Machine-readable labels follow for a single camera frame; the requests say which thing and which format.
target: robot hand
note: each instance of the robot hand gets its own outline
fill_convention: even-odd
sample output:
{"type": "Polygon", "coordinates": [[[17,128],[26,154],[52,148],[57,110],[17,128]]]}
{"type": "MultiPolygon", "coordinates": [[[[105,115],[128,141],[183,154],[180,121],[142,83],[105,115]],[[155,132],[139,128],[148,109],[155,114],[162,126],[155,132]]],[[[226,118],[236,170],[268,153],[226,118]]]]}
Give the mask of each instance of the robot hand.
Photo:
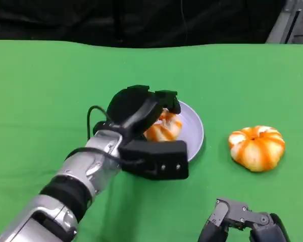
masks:
{"type": "Polygon", "coordinates": [[[251,228],[250,242],[289,242],[282,221],[276,214],[255,213],[247,204],[218,198],[198,242],[225,242],[229,228],[251,228]]]}
{"type": "Polygon", "coordinates": [[[89,109],[85,147],[67,156],[49,184],[1,234],[0,242],[72,241],[94,198],[119,168],[150,179],[188,177],[183,141],[143,140],[143,132],[156,122],[164,107],[180,113],[176,92],[153,93],[148,89],[148,86],[123,89],[112,99],[107,112],[98,106],[89,109]],[[102,110],[107,120],[97,123],[94,136],[90,137],[89,116],[93,108],[102,110]]]}

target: orange and white pumpkin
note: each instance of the orange and white pumpkin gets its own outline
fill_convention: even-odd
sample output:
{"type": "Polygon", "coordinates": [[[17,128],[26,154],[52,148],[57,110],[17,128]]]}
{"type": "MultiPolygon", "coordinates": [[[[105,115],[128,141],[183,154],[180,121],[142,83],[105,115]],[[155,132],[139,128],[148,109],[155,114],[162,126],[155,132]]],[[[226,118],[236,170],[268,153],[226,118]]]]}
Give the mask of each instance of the orange and white pumpkin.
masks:
{"type": "Polygon", "coordinates": [[[275,168],[285,150],[282,135],[267,126],[235,131],[228,141],[231,157],[251,171],[275,168]]]}
{"type": "Polygon", "coordinates": [[[145,137],[149,141],[174,141],[182,130],[182,122],[176,114],[170,113],[164,108],[159,117],[160,124],[153,124],[146,132],[145,137]]]}

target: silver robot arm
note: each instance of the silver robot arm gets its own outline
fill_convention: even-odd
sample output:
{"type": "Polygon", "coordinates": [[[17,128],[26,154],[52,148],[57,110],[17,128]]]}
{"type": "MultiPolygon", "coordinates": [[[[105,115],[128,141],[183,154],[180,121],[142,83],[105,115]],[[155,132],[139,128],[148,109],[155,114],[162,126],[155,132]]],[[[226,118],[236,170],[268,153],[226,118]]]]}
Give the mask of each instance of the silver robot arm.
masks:
{"type": "MultiPolygon", "coordinates": [[[[119,157],[118,147],[122,142],[119,133],[109,130],[99,130],[90,138],[85,147],[103,150],[119,157]]],[[[77,216],[66,204],[55,197],[45,194],[36,196],[17,218],[1,234],[0,242],[63,242],[72,241],[77,233],[79,220],[85,211],[119,171],[119,164],[93,152],[78,152],[67,158],[63,167],[52,180],[68,179],[79,183],[79,187],[88,194],[86,207],[77,211],[77,216]]]]}
{"type": "Polygon", "coordinates": [[[185,142],[146,142],[143,136],[164,107],[180,113],[177,93],[148,89],[138,85],[121,90],[108,112],[99,106],[89,109],[85,147],[68,155],[53,179],[0,235],[0,242],[71,242],[96,195],[120,169],[156,180],[188,177],[185,142]],[[107,120],[95,125],[91,138],[93,109],[107,120]]]}

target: black cable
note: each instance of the black cable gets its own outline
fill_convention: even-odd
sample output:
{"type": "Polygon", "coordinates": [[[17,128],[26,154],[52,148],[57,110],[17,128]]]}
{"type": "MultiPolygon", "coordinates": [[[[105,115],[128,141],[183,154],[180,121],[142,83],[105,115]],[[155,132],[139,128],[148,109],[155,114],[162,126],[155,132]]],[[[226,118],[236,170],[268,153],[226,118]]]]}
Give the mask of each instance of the black cable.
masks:
{"type": "Polygon", "coordinates": [[[72,155],[75,155],[76,153],[79,152],[90,152],[90,153],[95,153],[95,154],[101,154],[106,158],[112,159],[114,161],[116,161],[118,164],[125,164],[125,165],[140,165],[140,164],[144,164],[143,160],[123,160],[120,159],[118,157],[115,157],[103,150],[99,150],[93,147],[81,147],[81,148],[77,148],[73,151],[71,151],[70,154],[68,154],[68,156],[66,157],[65,160],[67,160],[68,158],[70,158],[72,155]]]}
{"type": "Polygon", "coordinates": [[[95,105],[89,108],[88,112],[87,112],[87,116],[86,116],[86,131],[87,131],[87,140],[90,139],[91,135],[91,127],[90,127],[90,116],[91,116],[91,112],[93,109],[98,109],[100,110],[107,118],[107,121],[111,121],[111,118],[109,117],[109,115],[107,114],[107,112],[100,106],[95,105]]]}
{"type": "Polygon", "coordinates": [[[183,0],[181,0],[181,16],[182,16],[182,21],[183,21],[184,31],[185,31],[184,45],[186,45],[188,33],[187,33],[187,24],[186,24],[184,10],[183,10],[183,0]]]}

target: green table surface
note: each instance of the green table surface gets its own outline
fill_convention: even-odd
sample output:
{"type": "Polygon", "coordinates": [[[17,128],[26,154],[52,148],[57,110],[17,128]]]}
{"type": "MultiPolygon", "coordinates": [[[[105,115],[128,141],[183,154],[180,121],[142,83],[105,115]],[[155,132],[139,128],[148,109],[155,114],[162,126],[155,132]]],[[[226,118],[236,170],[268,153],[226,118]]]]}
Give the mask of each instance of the green table surface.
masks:
{"type": "MultiPolygon", "coordinates": [[[[206,145],[179,181],[120,172],[87,211],[76,241],[193,242],[217,197],[279,214],[303,241],[303,46],[116,49],[0,41],[0,233],[86,143],[86,112],[134,84],[177,90],[203,121],[206,145]],[[276,127],[278,167],[251,173],[230,158],[232,131],[276,127]]],[[[95,112],[92,121],[104,118],[95,112]]],[[[230,230],[229,242],[248,241],[230,230]]]]}

